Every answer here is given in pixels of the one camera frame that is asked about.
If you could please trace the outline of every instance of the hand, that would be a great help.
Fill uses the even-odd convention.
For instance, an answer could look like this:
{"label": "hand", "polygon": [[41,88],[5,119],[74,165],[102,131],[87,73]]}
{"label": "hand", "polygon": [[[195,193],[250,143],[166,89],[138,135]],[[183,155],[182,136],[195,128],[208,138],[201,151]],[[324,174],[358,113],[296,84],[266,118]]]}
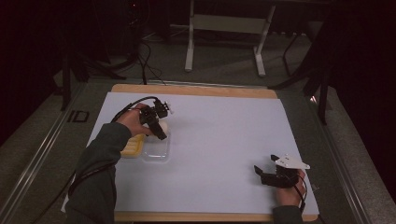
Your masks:
{"label": "hand", "polygon": [[139,120],[140,108],[143,108],[145,106],[147,105],[137,104],[134,108],[125,112],[116,120],[117,123],[123,124],[129,129],[132,137],[140,133],[146,135],[153,135],[153,133],[148,127],[144,127],[143,125],[140,124],[140,120]]}
{"label": "hand", "polygon": [[[303,186],[303,179],[305,178],[305,173],[302,170],[298,170],[298,175],[301,178],[299,178],[296,187],[301,192],[301,194],[304,195],[305,188]],[[276,189],[276,198],[280,205],[299,206],[301,200],[301,197],[295,188]]]}

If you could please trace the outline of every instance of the wooden table edge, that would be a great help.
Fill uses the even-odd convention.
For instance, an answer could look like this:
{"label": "wooden table edge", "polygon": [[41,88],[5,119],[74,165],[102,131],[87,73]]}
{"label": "wooden table edge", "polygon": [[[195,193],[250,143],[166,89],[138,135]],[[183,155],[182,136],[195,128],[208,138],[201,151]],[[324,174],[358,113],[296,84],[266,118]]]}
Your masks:
{"label": "wooden table edge", "polygon": [[258,88],[116,84],[111,91],[277,99],[275,91]]}
{"label": "wooden table edge", "polygon": [[[315,221],[318,215],[303,215],[303,221]],[[180,212],[115,212],[116,221],[272,221],[273,216],[269,214],[236,214],[236,213],[180,213]]]}

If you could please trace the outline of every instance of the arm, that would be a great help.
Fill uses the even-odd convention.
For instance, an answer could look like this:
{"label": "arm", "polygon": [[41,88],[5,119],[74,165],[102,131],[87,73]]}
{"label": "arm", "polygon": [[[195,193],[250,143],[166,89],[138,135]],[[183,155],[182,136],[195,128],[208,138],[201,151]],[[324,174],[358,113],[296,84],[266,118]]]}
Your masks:
{"label": "arm", "polygon": [[[117,122],[105,124],[82,152],[76,167],[76,177],[117,162],[128,139],[139,133],[151,134],[151,131],[140,124],[138,110],[133,109]],[[66,204],[66,223],[114,223],[117,200],[115,172],[112,166],[78,184]]]}
{"label": "arm", "polygon": [[[304,195],[305,188],[303,186],[303,180],[305,173],[299,170],[299,176],[301,177],[297,183],[297,189]],[[302,224],[303,218],[299,209],[300,195],[294,188],[290,189],[276,189],[276,197],[280,204],[279,207],[274,208],[273,216],[275,224]]]}

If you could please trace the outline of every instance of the gray sleeve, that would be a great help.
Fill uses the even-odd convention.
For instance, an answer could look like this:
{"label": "gray sleeve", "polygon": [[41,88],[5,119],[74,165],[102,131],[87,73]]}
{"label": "gray sleeve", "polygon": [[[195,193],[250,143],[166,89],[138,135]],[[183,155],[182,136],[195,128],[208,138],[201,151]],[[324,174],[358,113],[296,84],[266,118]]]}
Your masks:
{"label": "gray sleeve", "polygon": [[303,218],[299,207],[292,205],[279,206],[273,210],[274,224],[302,224]]}
{"label": "gray sleeve", "polygon": [[[105,124],[96,138],[82,152],[76,167],[76,177],[104,165],[117,162],[131,133],[119,123]],[[65,223],[114,223],[117,200],[114,167],[82,181],[66,204]]]}

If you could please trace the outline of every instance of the table frame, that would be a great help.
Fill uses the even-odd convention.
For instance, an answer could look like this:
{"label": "table frame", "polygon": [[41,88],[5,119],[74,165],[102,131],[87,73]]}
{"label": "table frame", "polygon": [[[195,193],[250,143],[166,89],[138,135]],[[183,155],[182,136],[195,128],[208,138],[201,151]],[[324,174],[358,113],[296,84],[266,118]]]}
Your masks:
{"label": "table frame", "polygon": [[[112,92],[157,93],[177,95],[203,95],[242,98],[277,99],[275,91],[267,89],[160,86],[117,84]],[[317,215],[303,215],[304,221],[314,221]],[[115,212],[116,221],[252,221],[273,220],[270,214],[218,214],[218,213],[153,213],[153,212]]]}
{"label": "table frame", "polygon": [[265,69],[262,61],[262,47],[264,45],[265,38],[268,35],[268,30],[274,16],[275,9],[276,6],[272,5],[266,16],[266,19],[211,16],[194,14],[194,0],[190,0],[189,45],[187,47],[185,65],[186,72],[192,71],[192,61],[194,54],[194,29],[199,29],[261,35],[262,37],[259,44],[253,48],[253,53],[256,60],[258,74],[260,77],[264,77]]}

